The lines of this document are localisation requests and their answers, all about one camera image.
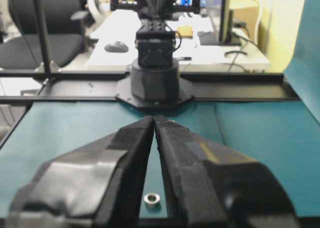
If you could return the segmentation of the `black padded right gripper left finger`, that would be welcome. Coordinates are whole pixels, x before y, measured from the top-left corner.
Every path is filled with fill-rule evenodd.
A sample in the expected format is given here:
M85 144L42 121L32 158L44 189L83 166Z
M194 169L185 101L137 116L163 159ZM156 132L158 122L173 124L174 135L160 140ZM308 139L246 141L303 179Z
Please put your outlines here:
M137 222L153 118L44 162L20 188L7 228L121 228Z

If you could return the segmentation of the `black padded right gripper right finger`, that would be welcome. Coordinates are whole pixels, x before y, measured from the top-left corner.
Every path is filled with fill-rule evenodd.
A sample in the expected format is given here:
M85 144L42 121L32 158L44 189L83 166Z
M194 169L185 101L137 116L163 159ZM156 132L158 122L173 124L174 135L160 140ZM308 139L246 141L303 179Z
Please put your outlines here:
M300 227L266 165L164 116L154 118L154 128L171 210L188 227Z

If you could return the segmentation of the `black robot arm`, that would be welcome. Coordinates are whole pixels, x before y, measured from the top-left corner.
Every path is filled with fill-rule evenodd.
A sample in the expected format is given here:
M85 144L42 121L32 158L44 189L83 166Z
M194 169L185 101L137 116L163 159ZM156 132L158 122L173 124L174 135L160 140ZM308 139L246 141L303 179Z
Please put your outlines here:
M137 58L122 79L129 100L176 106L189 84L173 58L178 49L166 20L174 0L111 0L138 12ZM295 209L264 164L208 140L164 116L147 116L44 162L19 189L7 228L124 228L139 222L152 141L156 140L168 198L165 226L186 228L298 228Z

